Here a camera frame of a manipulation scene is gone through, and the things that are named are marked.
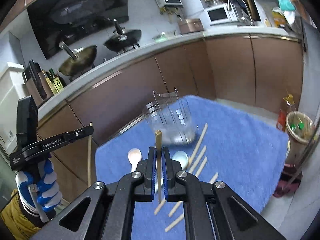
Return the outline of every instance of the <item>blue mat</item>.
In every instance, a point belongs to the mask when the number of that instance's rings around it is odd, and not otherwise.
[[[197,138],[188,146],[169,147],[170,155],[183,150],[190,156],[207,122],[208,130],[199,150],[207,146],[205,155],[208,161],[199,179],[209,182],[218,172],[218,180],[226,182],[257,212],[261,212],[279,181],[287,151],[287,134],[247,113],[214,101],[195,96],[186,96],[185,99],[194,124],[199,126]],[[118,181],[130,172],[128,151],[138,148],[142,158],[146,159],[149,146],[154,145],[155,138],[147,122],[139,122],[97,149],[97,179],[106,184]],[[166,203],[155,216],[157,195],[152,203],[136,203],[131,239],[185,239],[184,221],[169,232],[164,231],[183,213],[181,205],[169,218],[168,213],[174,204]]]

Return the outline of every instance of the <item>ceramic spoon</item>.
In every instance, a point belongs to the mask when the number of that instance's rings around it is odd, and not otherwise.
[[[128,159],[131,163],[131,171],[134,172],[137,169],[138,162],[141,161],[142,155],[139,149],[133,148],[128,152]]]
[[[184,151],[178,151],[173,156],[172,159],[180,162],[182,170],[185,170],[188,165],[188,155]],[[158,185],[155,186],[155,194],[158,192]]]

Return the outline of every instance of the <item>blue and white glove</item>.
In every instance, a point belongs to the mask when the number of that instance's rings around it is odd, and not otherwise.
[[[49,212],[55,206],[60,204],[62,193],[60,192],[59,185],[56,182],[57,174],[54,172],[54,166],[51,161],[45,161],[44,172],[45,176],[37,183],[39,189],[39,192],[37,192],[37,202],[42,206],[44,212]],[[16,175],[16,183],[24,209],[30,215],[38,217],[39,213],[35,208],[28,189],[28,185],[33,184],[32,175],[28,172],[19,171]]]

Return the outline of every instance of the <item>oil bottle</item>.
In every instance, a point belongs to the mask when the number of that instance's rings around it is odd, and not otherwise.
[[[280,112],[279,112],[278,121],[276,124],[277,129],[283,132],[285,131],[286,129],[285,118],[287,117],[287,114],[292,111],[296,111],[296,107],[294,105],[293,95],[288,94],[281,101]]]

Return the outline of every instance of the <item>yellow cloth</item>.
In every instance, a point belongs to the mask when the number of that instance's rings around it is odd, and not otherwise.
[[[14,196],[0,216],[16,240],[28,240],[40,230],[22,214],[19,206],[19,194]]]

